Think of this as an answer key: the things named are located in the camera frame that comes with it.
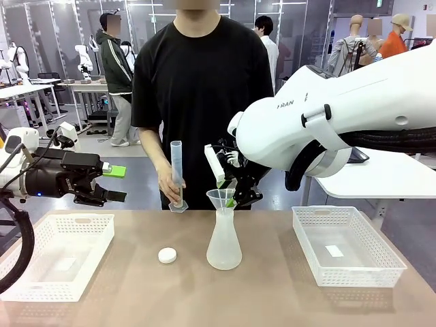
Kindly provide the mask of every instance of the black t-shirt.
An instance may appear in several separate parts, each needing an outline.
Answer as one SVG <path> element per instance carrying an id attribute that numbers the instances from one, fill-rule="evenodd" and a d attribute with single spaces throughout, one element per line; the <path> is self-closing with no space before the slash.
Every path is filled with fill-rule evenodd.
<path id="1" fill-rule="evenodd" d="M 163 152 L 183 144 L 183 198 L 192 209 L 213 208 L 205 193 L 216 188 L 204 146 L 232 139 L 233 116 L 273 96 L 268 53 L 250 29 L 221 17 L 204 37 L 186 37 L 168 24 L 141 49 L 135 63 L 131 124 L 159 127 Z M 168 201 L 163 197 L 162 203 Z"/>

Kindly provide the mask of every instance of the orange shirt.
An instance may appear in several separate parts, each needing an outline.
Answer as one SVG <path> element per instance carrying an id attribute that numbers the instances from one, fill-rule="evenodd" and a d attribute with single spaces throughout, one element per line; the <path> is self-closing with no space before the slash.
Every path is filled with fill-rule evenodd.
<path id="1" fill-rule="evenodd" d="M 406 51 L 407 47 L 401 36 L 398 36 L 395 32 L 390 32 L 388 39 L 380 48 L 379 53 L 383 56 L 384 59 L 386 59 L 394 55 L 399 55 L 400 53 Z"/>

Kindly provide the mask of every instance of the paper label in basket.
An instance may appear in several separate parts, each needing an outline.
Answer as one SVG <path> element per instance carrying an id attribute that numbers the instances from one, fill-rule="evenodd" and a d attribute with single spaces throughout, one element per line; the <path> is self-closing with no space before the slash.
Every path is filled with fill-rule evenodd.
<path id="1" fill-rule="evenodd" d="M 72 267 L 75 261 L 75 258 L 63 258 L 56 264 L 54 269 L 57 271 L 67 271 Z"/>
<path id="2" fill-rule="evenodd" d="M 343 253 L 336 245 L 326 245 L 326 249 L 334 258 L 343 257 Z"/>

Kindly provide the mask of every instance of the brown tabletop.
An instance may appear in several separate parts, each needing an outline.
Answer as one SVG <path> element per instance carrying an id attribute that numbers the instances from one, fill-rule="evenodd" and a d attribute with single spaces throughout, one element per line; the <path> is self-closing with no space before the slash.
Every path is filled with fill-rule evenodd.
<path id="1" fill-rule="evenodd" d="M 80 302 L 0 302 L 0 326 L 435 325 L 436 294 L 402 255 L 409 269 L 394 289 L 318 287 L 291 212 L 235 213 L 243 260 L 230 271 L 206 261 L 214 212 L 111 213 L 115 237 Z M 159 263 L 163 247 L 177 250 L 173 264 Z"/>

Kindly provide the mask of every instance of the white plastic basket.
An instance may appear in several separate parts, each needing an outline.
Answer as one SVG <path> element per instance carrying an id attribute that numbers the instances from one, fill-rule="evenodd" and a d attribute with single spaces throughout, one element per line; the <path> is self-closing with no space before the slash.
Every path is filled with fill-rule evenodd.
<path id="1" fill-rule="evenodd" d="M 35 250 L 23 276 L 2 301 L 77 302 L 114 237 L 114 215 L 49 215 L 35 229 Z M 15 265 L 19 245 L 0 264 L 0 279 Z"/>
<path id="2" fill-rule="evenodd" d="M 406 265 L 353 207 L 294 207 L 293 226 L 318 286 L 394 287 Z"/>

